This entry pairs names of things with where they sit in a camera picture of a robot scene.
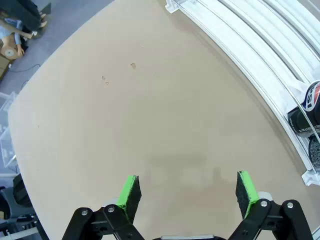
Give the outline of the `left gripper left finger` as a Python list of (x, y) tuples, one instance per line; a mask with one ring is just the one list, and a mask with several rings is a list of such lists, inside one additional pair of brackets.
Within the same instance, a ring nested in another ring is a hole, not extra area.
[(113, 235), (117, 240), (142, 240), (134, 226), (142, 193), (139, 177), (130, 175), (116, 203), (93, 211), (88, 207), (76, 209), (63, 235), (64, 240), (101, 240)]

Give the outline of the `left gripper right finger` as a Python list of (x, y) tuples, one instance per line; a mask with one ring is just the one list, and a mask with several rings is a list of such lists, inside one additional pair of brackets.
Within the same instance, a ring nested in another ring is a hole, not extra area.
[(271, 231), (276, 240), (312, 240), (306, 216), (297, 200), (277, 204), (259, 196), (247, 171), (237, 173), (235, 195), (242, 221), (230, 240), (255, 240), (261, 231)]

